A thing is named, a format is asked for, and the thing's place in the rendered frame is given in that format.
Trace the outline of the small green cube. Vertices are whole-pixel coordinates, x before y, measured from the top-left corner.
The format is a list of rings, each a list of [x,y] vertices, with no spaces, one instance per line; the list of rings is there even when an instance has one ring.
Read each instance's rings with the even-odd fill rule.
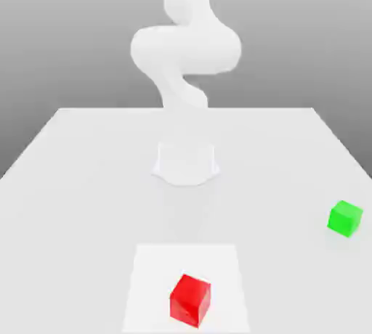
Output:
[[[351,237],[360,224],[363,209],[340,200],[330,212],[327,227],[345,237]]]

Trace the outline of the small red cube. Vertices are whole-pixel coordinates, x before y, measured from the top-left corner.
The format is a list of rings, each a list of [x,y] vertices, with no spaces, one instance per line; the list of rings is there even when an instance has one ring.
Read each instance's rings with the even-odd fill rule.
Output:
[[[169,296],[169,316],[199,328],[211,304],[211,283],[183,274]]]

